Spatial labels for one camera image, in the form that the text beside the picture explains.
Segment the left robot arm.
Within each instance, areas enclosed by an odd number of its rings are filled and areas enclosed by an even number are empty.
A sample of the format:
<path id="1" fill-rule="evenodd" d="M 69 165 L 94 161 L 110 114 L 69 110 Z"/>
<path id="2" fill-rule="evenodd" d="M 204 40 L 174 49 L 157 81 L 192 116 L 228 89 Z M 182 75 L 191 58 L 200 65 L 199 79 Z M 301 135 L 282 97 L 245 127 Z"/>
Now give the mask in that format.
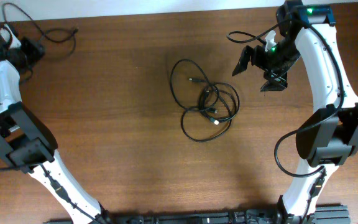
<path id="1" fill-rule="evenodd" d="M 44 56 L 37 41 L 18 39 L 0 25 L 0 158 L 40 182 L 70 216 L 70 223 L 110 223 L 108 211 L 64 165 L 52 132 L 22 102 L 21 75 Z"/>

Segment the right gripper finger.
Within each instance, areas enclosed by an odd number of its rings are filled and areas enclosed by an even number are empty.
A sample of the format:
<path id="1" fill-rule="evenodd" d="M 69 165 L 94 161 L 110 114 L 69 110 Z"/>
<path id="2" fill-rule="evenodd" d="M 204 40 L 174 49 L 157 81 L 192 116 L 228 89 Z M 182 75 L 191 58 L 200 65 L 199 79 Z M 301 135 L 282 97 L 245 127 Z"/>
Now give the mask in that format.
<path id="1" fill-rule="evenodd" d="M 243 48 L 241 56 L 237 65 L 235 66 L 232 76 L 238 75 L 247 70 L 248 63 L 250 62 L 250 58 L 252 56 L 252 47 L 246 46 Z"/>
<path id="2" fill-rule="evenodd" d="M 260 87 L 261 91 L 283 91 L 288 87 L 287 77 L 276 79 L 267 78 L 267 81 Z"/>

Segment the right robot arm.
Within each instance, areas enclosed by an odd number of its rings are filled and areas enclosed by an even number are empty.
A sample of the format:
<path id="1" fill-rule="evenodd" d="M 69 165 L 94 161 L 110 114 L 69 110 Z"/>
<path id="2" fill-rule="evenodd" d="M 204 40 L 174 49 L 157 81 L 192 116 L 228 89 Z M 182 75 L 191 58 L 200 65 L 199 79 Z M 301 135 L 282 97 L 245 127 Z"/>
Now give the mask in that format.
<path id="1" fill-rule="evenodd" d="M 245 45 L 233 70 L 254 65 L 264 71 L 262 91 L 282 91 L 289 69 L 302 59 L 313 95 L 313 114 L 296 130 L 299 164 L 275 208 L 250 209 L 246 223 L 349 223 L 344 205 L 319 206 L 327 181 L 358 151 L 358 96 L 347 79 L 336 40 L 336 21 L 327 4 L 285 1 L 277 24 Z"/>

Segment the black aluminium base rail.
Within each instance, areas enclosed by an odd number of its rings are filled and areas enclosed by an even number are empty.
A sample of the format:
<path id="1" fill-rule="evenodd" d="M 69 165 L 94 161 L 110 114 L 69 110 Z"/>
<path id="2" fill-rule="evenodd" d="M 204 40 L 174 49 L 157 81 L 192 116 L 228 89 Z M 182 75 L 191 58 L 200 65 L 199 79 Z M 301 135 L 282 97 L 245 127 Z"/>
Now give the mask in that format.
<path id="1" fill-rule="evenodd" d="M 277 209 L 249 209 L 221 213 L 194 213 L 186 215 L 117 215 L 99 218 L 98 223 L 120 224 L 259 224 L 259 223 L 310 223 L 350 224 L 348 207 L 345 205 L 317 207 L 311 215 L 302 218 L 286 215 Z"/>

